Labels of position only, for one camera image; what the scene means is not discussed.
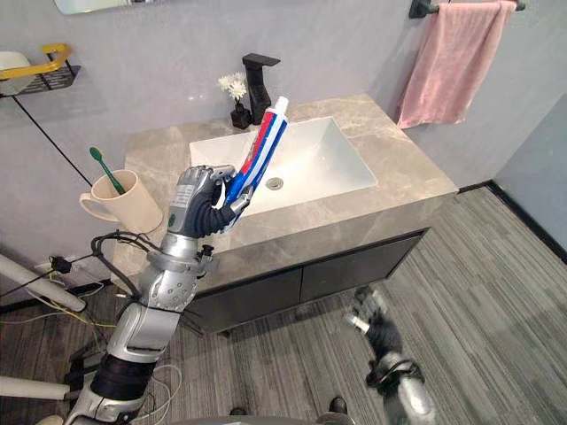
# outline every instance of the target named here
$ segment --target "toothbrush cup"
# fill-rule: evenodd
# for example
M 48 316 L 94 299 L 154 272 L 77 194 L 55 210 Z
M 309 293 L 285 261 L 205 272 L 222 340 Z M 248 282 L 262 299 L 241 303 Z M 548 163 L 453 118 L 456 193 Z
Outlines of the toothbrush cup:
M 138 175 L 130 170 L 117 170 L 113 174 L 126 193 L 119 195 L 108 176 L 103 175 L 90 193 L 81 193 L 81 207 L 99 219 L 119 221 L 134 233 L 154 230 L 161 223 L 163 212 Z

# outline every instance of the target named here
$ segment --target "black shoe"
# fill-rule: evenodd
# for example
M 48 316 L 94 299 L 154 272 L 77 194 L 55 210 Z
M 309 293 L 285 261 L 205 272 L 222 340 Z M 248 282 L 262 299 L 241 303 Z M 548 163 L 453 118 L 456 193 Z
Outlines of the black shoe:
M 248 412 L 243 407 L 235 407 L 229 413 L 230 416 L 246 416 Z
M 332 399 L 329 405 L 329 412 L 348 414 L 345 399 L 340 396 Z

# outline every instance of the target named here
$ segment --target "toothpaste cap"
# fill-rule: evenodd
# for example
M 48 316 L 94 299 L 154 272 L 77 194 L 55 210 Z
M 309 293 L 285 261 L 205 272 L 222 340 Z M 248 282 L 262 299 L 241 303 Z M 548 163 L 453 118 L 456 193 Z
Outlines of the toothpaste cap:
M 276 105 L 274 106 L 274 109 L 278 113 L 285 113 L 285 111 L 287 110 L 287 105 L 288 105 L 289 102 L 290 101 L 288 100 L 287 97 L 280 96 L 279 98 L 277 98 Z

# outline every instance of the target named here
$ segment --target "pink towel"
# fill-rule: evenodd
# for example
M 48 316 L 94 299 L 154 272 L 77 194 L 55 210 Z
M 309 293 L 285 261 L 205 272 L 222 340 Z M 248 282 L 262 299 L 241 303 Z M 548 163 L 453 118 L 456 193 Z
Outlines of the pink towel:
M 455 124 L 488 72 L 516 2 L 440 4 L 400 102 L 400 128 Z

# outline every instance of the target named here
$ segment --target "toothbrush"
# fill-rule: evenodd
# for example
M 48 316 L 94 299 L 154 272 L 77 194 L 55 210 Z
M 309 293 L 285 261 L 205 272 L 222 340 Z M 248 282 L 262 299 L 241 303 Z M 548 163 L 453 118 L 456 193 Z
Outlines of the toothbrush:
M 106 175 L 110 179 L 111 183 L 113 184 L 113 186 L 116 189 L 116 191 L 118 192 L 118 194 L 124 195 L 126 193 L 126 190 L 124 190 L 124 188 L 122 187 L 120 182 L 118 180 L 116 180 L 116 177 L 114 177 L 114 174 L 106 166 L 105 162 L 103 161 L 102 152 L 99 151 L 95 146 L 91 146 L 90 149 L 89 149 L 89 152 L 90 152 L 90 156 L 94 160 L 96 160 L 100 164 L 101 167 L 103 167 L 103 170 L 105 170 Z

